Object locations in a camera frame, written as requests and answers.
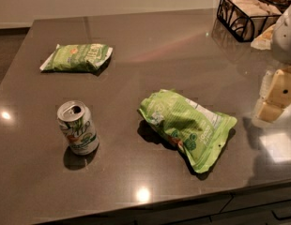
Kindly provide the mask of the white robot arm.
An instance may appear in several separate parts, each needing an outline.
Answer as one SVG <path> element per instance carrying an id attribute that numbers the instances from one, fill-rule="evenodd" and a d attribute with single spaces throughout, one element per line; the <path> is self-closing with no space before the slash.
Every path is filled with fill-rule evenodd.
<path id="1" fill-rule="evenodd" d="M 270 48 L 283 68 L 268 71 L 262 80 L 254 115 L 267 123 L 276 121 L 291 104 L 291 5 L 275 23 Z"/>

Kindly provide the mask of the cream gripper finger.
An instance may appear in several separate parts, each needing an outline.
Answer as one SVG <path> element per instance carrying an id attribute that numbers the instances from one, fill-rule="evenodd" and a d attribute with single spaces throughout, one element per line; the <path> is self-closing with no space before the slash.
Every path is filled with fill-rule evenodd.
<path id="1" fill-rule="evenodd" d="M 268 70 L 263 78 L 256 117 L 264 122 L 276 121 L 291 104 L 291 66 Z"/>

